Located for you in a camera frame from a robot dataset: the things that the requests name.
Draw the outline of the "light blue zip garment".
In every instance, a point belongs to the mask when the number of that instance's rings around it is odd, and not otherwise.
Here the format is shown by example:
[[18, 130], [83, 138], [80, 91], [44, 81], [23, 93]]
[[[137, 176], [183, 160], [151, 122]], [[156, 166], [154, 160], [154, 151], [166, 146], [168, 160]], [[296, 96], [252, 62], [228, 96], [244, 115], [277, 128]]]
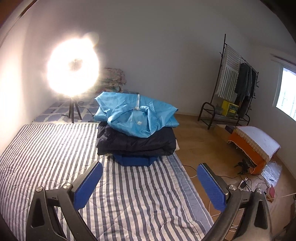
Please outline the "light blue zip garment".
[[164, 127], [176, 128], [174, 106], [140, 94], [102, 92], [95, 98], [99, 108], [95, 121], [105, 121], [128, 136], [148, 138]]

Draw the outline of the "black clothes rack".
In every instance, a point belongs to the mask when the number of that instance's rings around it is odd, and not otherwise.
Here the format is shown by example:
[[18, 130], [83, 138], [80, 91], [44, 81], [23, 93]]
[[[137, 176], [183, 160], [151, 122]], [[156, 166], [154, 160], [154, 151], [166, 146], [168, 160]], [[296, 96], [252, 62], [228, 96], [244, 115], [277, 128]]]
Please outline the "black clothes rack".
[[251, 103], [258, 88], [256, 71], [224, 37], [221, 61], [210, 101], [202, 104], [198, 121], [209, 130], [216, 123], [249, 125]]

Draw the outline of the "dark clothes on rack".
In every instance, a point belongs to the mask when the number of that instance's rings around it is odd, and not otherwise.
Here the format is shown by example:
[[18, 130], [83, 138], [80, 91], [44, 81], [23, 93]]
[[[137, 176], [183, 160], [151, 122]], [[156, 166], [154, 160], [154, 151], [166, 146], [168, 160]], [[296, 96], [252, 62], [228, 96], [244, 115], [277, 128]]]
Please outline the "dark clothes on rack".
[[234, 104], [238, 105], [237, 115], [243, 118], [255, 95], [257, 72], [247, 63], [240, 64], [239, 75], [234, 92], [237, 94]]

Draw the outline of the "orange covered stool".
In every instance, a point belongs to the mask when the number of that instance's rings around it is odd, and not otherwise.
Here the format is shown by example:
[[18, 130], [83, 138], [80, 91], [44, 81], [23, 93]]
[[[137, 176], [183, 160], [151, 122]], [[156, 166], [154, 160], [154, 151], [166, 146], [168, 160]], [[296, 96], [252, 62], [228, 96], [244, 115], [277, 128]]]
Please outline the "orange covered stool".
[[271, 136], [255, 126], [236, 126], [228, 138], [229, 143], [240, 148], [253, 163], [251, 174], [260, 174], [265, 165], [281, 148]]

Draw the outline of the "blue white striped quilt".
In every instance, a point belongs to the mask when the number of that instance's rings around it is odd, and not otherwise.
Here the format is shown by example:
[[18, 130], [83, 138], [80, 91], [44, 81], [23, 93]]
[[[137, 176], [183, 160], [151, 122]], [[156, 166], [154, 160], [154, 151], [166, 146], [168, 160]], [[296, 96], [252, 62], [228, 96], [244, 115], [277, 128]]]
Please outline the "blue white striped quilt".
[[98, 240], [201, 240], [213, 220], [177, 155], [148, 167], [99, 156], [94, 123], [25, 125], [1, 155], [1, 215], [18, 240], [34, 190], [57, 189], [100, 161], [102, 177], [79, 211]]

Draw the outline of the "royal blue folded garment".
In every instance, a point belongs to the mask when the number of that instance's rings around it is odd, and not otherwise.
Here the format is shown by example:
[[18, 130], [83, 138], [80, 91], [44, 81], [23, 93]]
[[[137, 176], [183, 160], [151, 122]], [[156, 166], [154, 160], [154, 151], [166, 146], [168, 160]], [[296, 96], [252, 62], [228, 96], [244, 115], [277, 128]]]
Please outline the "royal blue folded garment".
[[121, 164], [121, 166], [149, 167], [154, 161], [158, 159], [158, 156], [132, 156], [117, 154], [113, 154], [113, 156], [115, 161]]

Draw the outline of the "cream folded garment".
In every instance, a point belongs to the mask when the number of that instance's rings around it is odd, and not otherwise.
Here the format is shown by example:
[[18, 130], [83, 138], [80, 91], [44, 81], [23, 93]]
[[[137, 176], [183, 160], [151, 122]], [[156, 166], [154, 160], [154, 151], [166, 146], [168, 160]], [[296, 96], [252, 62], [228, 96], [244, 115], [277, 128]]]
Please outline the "cream folded garment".
[[176, 149], [175, 149], [175, 152], [178, 151], [178, 150], [180, 150], [180, 147], [179, 147], [179, 145], [178, 145], [178, 141], [177, 141], [177, 139], [176, 139]]

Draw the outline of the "blue patchwork bed sheet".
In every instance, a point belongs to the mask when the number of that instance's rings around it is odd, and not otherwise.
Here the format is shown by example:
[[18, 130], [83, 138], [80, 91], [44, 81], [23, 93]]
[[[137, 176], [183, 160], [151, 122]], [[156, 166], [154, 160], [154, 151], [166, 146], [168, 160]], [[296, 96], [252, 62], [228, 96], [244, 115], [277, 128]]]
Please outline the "blue patchwork bed sheet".
[[[97, 101], [93, 98], [81, 99], [77, 101], [77, 104], [82, 119], [79, 118], [77, 109], [74, 107], [74, 121], [76, 123], [94, 121], [93, 116], [99, 108]], [[69, 100], [57, 101], [37, 116], [32, 123], [71, 123], [71, 118], [68, 118], [69, 106]]]

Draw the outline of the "black light tripod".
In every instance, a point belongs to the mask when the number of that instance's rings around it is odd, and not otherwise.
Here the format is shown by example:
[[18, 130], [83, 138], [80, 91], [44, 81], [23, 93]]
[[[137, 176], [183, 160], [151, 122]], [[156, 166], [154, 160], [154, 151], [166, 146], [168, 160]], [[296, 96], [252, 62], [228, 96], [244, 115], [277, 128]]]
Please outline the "black light tripod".
[[74, 120], [74, 109], [78, 113], [79, 120], [82, 120], [82, 116], [81, 116], [80, 109], [79, 109], [77, 101], [70, 98], [68, 118], [71, 120], [71, 123], [75, 122], [75, 120]]

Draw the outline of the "yellow box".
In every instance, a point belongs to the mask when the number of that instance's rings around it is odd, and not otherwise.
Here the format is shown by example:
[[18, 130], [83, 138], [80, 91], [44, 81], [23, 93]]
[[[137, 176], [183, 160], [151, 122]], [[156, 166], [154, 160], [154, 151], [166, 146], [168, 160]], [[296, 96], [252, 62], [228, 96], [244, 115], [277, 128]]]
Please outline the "yellow box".
[[236, 113], [238, 111], [239, 106], [236, 104], [233, 104], [229, 101], [224, 100], [222, 102], [222, 115], [226, 117], [234, 118], [236, 116]]

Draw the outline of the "window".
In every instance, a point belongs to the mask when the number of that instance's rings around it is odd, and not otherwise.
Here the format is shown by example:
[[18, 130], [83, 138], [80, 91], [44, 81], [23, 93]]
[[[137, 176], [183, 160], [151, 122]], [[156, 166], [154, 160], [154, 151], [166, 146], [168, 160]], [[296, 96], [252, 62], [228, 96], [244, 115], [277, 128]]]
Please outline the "window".
[[273, 105], [295, 121], [295, 63], [275, 54], [271, 56], [280, 65]]

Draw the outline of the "striped cloth on rack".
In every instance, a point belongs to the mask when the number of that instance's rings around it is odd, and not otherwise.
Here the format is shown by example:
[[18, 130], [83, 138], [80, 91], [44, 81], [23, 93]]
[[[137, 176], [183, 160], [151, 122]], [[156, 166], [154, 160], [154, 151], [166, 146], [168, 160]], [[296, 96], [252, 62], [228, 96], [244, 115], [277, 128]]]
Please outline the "striped cloth on rack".
[[241, 63], [241, 56], [229, 45], [225, 46], [222, 57], [218, 87], [216, 95], [226, 101], [232, 102]]

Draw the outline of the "folded floral blanket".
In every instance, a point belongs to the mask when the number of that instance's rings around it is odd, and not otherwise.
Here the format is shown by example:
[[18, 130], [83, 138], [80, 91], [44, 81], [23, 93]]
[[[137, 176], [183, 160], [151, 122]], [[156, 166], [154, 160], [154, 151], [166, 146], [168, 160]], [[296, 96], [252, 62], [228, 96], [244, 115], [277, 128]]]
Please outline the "folded floral blanket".
[[125, 73], [119, 68], [103, 68], [100, 72], [98, 85], [107, 92], [123, 92], [126, 84]]

